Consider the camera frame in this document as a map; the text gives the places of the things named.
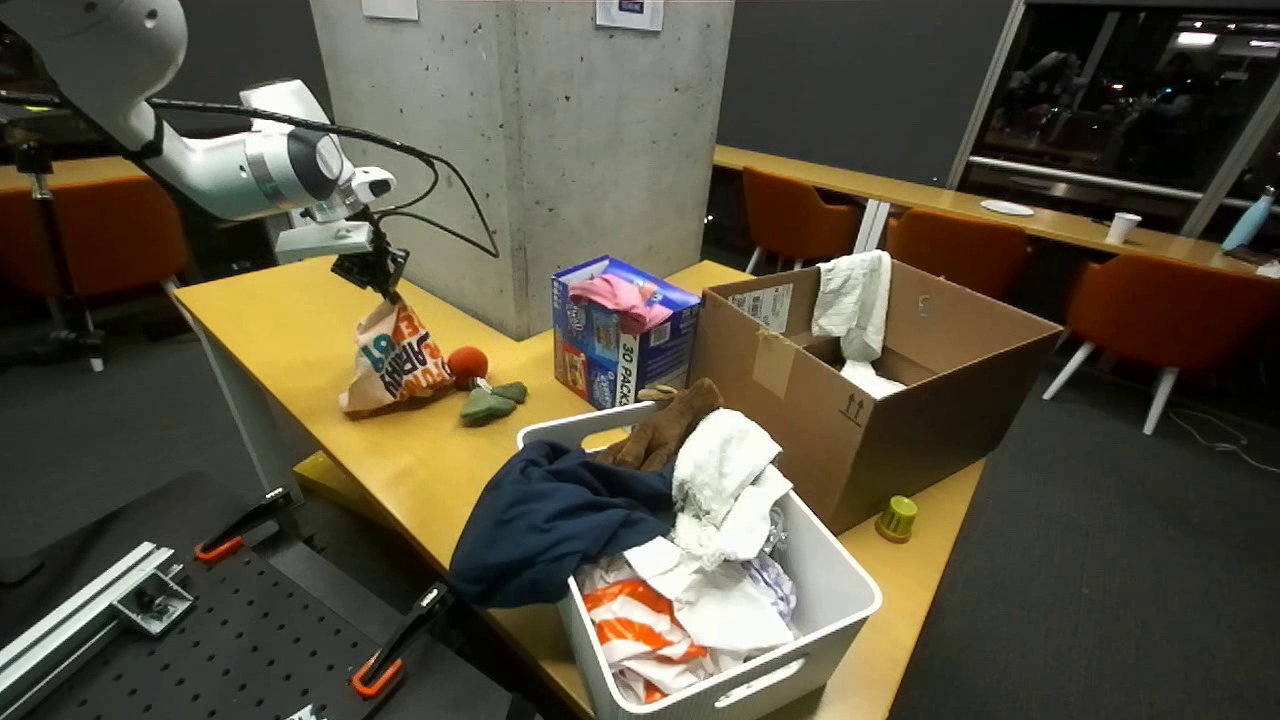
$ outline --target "blue box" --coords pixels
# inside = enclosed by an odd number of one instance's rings
[[[596,409],[636,405],[649,382],[685,382],[699,301],[636,265],[596,257],[555,272],[555,379]]]

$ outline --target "chair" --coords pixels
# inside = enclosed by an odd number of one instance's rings
[[[1068,333],[1083,343],[1049,382],[1044,401],[1050,401],[1096,346],[1117,361],[1154,363],[1154,395],[1143,418],[1143,435],[1151,435],[1181,376],[1218,366],[1276,316],[1280,283],[1265,276],[1154,257],[1089,265],[1068,305]]]
[[[65,325],[58,333],[71,333],[65,301],[81,305],[77,312],[83,312],[83,326],[93,333],[86,308],[160,292],[187,265],[182,218],[146,175],[53,182],[53,217],[66,279],[31,191],[0,191],[0,279],[46,301],[56,325]]]
[[[754,272],[764,257],[792,259],[792,268],[845,257],[860,211],[827,204],[808,182],[745,167],[745,217],[754,245],[748,272]]]
[[[1018,283],[1031,245],[1023,226],[910,207],[883,230],[883,250],[948,276],[950,283],[1008,301]]]

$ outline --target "navy blue cloth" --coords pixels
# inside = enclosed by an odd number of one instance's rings
[[[484,607],[555,602],[580,562],[669,535],[670,522],[670,470],[627,470],[534,440],[480,490],[448,579]]]

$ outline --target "wall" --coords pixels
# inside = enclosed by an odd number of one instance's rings
[[[1010,0],[740,0],[720,138],[945,182]]]
[[[316,25],[307,4],[182,0],[187,56],[163,96],[234,104],[241,89],[302,81],[329,106]],[[182,130],[241,127],[232,114],[175,114]]]
[[[551,272],[596,250],[675,272],[699,257],[730,0],[669,0],[660,37],[596,33],[588,0],[419,0],[414,25],[312,0],[333,110],[448,155],[500,257],[392,218],[408,276],[480,321],[547,325]],[[347,148],[403,179],[425,163]],[[459,182],[425,217],[480,230]]]

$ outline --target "white cloth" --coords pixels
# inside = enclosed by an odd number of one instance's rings
[[[891,259],[886,250],[855,250],[815,265],[821,287],[812,305],[812,337],[839,337],[839,376],[868,395],[891,395],[902,382],[878,376],[872,361],[883,351],[883,316]]]
[[[773,505],[792,490],[773,468],[776,450],[745,410],[706,410],[675,454],[675,533],[623,550],[704,648],[758,653],[792,641],[769,586],[740,568],[764,550]]]
[[[758,470],[773,468],[776,450],[780,443],[745,410],[706,410],[675,450],[670,490],[680,521],[720,526],[735,501],[758,478]]]

